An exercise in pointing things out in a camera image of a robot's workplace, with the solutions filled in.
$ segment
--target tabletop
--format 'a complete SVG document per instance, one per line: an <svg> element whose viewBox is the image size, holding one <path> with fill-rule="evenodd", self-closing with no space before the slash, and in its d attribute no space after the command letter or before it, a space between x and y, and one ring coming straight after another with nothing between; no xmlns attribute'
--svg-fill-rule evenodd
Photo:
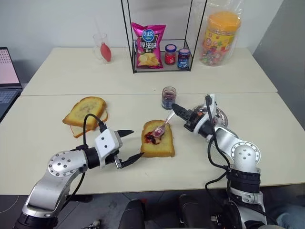
<svg viewBox="0 0 305 229"><path fill-rule="evenodd" d="M0 194L29 194L43 176L51 156L82 144L62 119L73 105L87 95L21 96L0 123ZM161 107L160 95L99 95L107 103L108 128L132 129L122 139L119 156L126 160L141 147L145 122L164 119L169 111ZM204 94L179 94L176 102L193 108ZM277 93L216 94L218 106L226 113L228 127L261 151L262 186L305 182L305 132ZM114 164L86 173L79 194L151 190L198 189L223 172L207 159L207 143L183 127L174 116L170 121L176 156L140 158L123 169ZM93 143L99 131L87 133ZM225 163L214 150L212 157ZM225 187L225 179L211 187Z"/></svg>
<svg viewBox="0 0 305 229"><path fill-rule="evenodd" d="M128 50L112 53L113 62L103 64L92 48L54 48L22 95L159 94L166 86L180 94L277 92L246 48L218 67L195 59L190 72L133 74Z"/></svg>

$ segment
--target toast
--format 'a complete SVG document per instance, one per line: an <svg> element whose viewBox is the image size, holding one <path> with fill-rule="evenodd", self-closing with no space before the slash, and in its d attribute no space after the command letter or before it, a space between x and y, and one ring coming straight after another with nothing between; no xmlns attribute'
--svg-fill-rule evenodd
<svg viewBox="0 0 305 229"><path fill-rule="evenodd" d="M106 103L99 97L86 97L80 100L70 113L63 119L63 123L74 126L83 126L84 118L87 114L91 113L100 117L106 107ZM93 130L97 125L97 121L94 117L88 117L86 122L86 128Z"/></svg>
<svg viewBox="0 0 305 229"><path fill-rule="evenodd" d="M108 119L108 113L107 113L106 110L104 110L104 112L103 112L103 114L101 115L100 119L101 119L103 122L106 122L106 121L107 121L107 119ZM74 136L75 138L78 138L78 137L80 137L80 136L83 135L83 128L82 128L82 127L71 125L71 126L70 126L70 129L71 129L71 131L72 131L72 133L73 133L73 136Z"/></svg>
<svg viewBox="0 0 305 229"><path fill-rule="evenodd" d="M142 146L141 152L143 157L168 157L175 156L173 147L173 134L169 124L165 125L165 132L160 137L153 137L151 132L164 121L153 120L145 123L142 130Z"/></svg>

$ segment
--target candy jar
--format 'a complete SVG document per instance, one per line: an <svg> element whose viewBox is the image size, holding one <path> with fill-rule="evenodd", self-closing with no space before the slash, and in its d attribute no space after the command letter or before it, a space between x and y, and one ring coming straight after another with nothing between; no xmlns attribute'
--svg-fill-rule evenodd
<svg viewBox="0 0 305 229"><path fill-rule="evenodd" d="M240 25L241 20L235 13L222 11L211 14L204 34L201 62L209 66L222 64Z"/></svg>

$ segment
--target potato chip bag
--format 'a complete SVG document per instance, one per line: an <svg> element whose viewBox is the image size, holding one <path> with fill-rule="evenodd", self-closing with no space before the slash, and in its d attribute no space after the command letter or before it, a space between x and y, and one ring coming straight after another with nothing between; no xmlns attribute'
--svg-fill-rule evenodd
<svg viewBox="0 0 305 229"><path fill-rule="evenodd" d="M141 26L132 22L132 28L137 35L137 67L163 68L160 53L160 41L165 25Z"/></svg>

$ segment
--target glass jar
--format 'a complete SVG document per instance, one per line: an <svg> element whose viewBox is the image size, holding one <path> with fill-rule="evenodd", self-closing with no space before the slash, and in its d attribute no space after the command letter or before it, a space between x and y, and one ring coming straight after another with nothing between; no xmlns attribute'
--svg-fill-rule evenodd
<svg viewBox="0 0 305 229"><path fill-rule="evenodd" d="M173 65L176 63L176 50L177 46L174 44L168 44L165 46L164 61L167 65Z"/></svg>
<svg viewBox="0 0 305 229"><path fill-rule="evenodd" d="M204 35L201 62L209 66L220 65L228 55L240 25L240 18L235 13L222 11L211 14Z"/></svg>
<svg viewBox="0 0 305 229"><path fill-rule="evenodd" d="M162 107L171 110L172 104L176 102L177 92L174 87L165 87L162 91Z"/></svg>
<svg viewBox="0 0 305 229"><path fill-rule="evenodd" d="M191 51L189 49L179 49L177 63L178 68L186 69L189 67L190 53Z"/></svg>

